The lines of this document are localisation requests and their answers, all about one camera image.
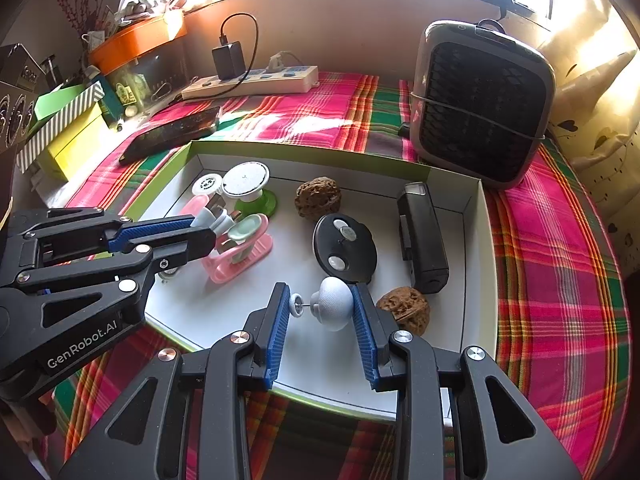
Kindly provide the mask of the striped box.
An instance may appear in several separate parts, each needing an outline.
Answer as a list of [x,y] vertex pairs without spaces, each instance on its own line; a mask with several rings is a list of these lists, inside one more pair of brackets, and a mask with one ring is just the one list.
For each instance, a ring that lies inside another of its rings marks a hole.
[[16,156],[16,166],[24,174],[29,166],[53,142],[53,140],[81,114],[90,110],[104,97],[104,89],[99,81],[81,92],[58,112],[56,112],[33,136]]

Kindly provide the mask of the white knob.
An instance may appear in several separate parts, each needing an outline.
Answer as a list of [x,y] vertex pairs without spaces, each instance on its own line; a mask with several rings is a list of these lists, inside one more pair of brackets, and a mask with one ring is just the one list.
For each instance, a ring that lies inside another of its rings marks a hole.
[[294,318],[300,318],[308,310],[326,330],[339,332],[352,319],[354,297],[345,282],[329,276],[308,302],[299,294],[293,294],[288,300],[288,310]]

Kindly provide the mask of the orange tray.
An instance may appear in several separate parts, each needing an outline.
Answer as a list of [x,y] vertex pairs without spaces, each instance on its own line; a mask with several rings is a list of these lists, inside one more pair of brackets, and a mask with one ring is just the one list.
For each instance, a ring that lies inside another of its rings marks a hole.
[[181,10],[170,10],[125,27],[88,53],[88,62],[104,75],[140,58],[151,50],[186,36]]

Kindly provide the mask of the brown walnut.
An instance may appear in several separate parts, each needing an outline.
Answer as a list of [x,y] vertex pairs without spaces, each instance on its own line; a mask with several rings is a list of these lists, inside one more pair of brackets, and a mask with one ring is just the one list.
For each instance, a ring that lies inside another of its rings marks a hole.
[[299,217],[316,222],[325,214],[340,210],[342,191],[335,180],[318,177],[299,185],[294,205]]
[[382,296],[376,306],[393,315],[401,330],[423,336],[431,319],[431,306],[415,288],[402,286]]

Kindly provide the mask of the grey portable fan heater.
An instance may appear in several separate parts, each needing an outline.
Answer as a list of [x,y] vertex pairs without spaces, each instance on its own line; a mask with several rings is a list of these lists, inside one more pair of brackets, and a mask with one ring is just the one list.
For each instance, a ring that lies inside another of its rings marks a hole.
[[546,136],[554,92],[548,61],[498,22],[434,21],[399,133],[430,165],[513,188]]

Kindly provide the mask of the yellow box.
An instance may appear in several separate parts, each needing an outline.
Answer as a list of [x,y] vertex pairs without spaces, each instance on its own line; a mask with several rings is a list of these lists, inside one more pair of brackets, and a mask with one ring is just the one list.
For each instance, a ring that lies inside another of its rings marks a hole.
[[51,178],[68,182],[110,134],[99,104],[71,122],[38,156],[37,162]]

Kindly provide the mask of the green white cardboard tray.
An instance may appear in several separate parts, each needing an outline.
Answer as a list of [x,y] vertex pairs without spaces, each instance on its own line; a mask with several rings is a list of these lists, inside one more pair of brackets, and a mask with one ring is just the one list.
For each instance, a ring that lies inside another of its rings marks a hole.
[[268,188],[278,208],[268,226],[270,254],[227,284],[214,283],[199,262],[191,262],[172,278],[152,286],[145,315],[149,324],[182,348],[198,351],[239,330],[250,312],[267,304],[273,286],[288,284],[309,297],[324,274],[312,251],[312,224],[294,206],[298,186],[327,176],[343,193],[345,214],[367,226],[378,265],[370,295],[410,281],[401,257],[398,196],[409,182],[422,181],[431,192],[446,255],[449,278],[432,295],[426,340],[435,347],[460,351],[479,346],[497,349],[497,273],[486,200],[479,180],[454,172],[378,156],[304,148],[297,145],[203,141],[177,154],[152,177],[126,207],[133,219],[149,220],[178,214],[191,198],[197,178],[224,174],[247,160],[269,169]]

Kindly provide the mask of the cream heart curtain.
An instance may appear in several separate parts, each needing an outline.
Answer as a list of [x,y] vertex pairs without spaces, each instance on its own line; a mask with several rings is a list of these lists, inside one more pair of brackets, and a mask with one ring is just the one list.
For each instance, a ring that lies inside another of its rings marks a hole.
[[555,72],[549,130],[626,278],[639,271],[639,48],[608,0],[578,0],[540,52]]

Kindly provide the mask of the black smartphone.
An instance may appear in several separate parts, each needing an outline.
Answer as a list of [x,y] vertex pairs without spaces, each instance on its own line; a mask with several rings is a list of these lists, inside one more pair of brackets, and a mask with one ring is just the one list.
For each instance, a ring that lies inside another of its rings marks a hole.
[[207,138],[217,130],[219,111],[219,106],[211,107],[138,134],[119,156],[118,162],[128,166],[162,151]]

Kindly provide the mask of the pink plastic clip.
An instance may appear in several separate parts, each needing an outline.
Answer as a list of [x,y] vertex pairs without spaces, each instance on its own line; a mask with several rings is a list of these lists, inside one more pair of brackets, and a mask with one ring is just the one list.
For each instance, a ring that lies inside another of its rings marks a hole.
[[192,217],[196,217],[201,210],[205,208],[212,208],[213,206],[226,206],[224,198],[219,194],[213,195],[194,195],[190,200],[180,209],[179,214],[190,214]]

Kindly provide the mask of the black rectangular device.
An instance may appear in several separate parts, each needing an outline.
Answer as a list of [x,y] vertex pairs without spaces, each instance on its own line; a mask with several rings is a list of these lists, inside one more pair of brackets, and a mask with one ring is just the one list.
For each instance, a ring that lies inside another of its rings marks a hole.
[[412,287],[437,294],[448,282],[449,264],[430,190],[410,182],[397,199],[402,260],[409,265]]

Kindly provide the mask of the white power strip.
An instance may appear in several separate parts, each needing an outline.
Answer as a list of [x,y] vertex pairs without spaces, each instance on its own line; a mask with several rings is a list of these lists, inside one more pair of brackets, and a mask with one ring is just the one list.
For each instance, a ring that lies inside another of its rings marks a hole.
[[270,94],[306,93],[319,82],[317,66],[285,66],[277,72],[252,70],[239,78],[220,80],[218,76],[198,78],[181,90],[184,100],[232,98],[232,96],[269,96]]

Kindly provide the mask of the white green spool holder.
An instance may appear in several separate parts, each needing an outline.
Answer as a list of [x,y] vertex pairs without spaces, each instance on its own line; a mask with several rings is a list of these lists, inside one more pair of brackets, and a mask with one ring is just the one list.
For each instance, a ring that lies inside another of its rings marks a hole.
[[276,194],[265,189],[269,178],[269,169],[262,162],[242,162],[226,172],[222,190],[235,200],[234,209],[242,218],[250,214],[264,214],[270,218],[277,210],[278,199]]

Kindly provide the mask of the green box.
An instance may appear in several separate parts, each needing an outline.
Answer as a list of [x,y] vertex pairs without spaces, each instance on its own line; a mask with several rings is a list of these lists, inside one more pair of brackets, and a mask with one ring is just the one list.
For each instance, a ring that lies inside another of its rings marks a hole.
[[92,105],[92,94],[86,94],[86,91],[82,84],[76,84],[76,86],[58,88],[40,96],[35,105],[35,118],[48,119],[69,105],[70,110],[65,112],[65,115],[70,120],[75,119]]

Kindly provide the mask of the white round bottle cap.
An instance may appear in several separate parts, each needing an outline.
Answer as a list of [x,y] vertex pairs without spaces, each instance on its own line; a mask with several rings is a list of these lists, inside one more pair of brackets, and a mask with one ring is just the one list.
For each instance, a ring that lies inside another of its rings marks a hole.
[[220,194],[222,189],[222,177],[220,174],[203,174],[196,180],[191,188],[194,196],[213,196]]

